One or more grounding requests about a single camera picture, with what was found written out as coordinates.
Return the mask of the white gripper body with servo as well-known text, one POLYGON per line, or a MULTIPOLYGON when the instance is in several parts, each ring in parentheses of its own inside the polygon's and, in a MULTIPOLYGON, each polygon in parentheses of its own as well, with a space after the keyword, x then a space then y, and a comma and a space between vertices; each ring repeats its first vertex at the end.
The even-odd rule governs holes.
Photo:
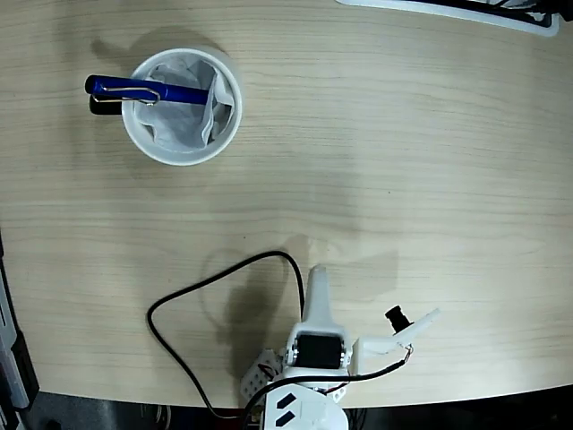
POLYGON ((291 330, 282 376, 348 376, 353 354, 346 329, 333 322, 298 322, 291 330))

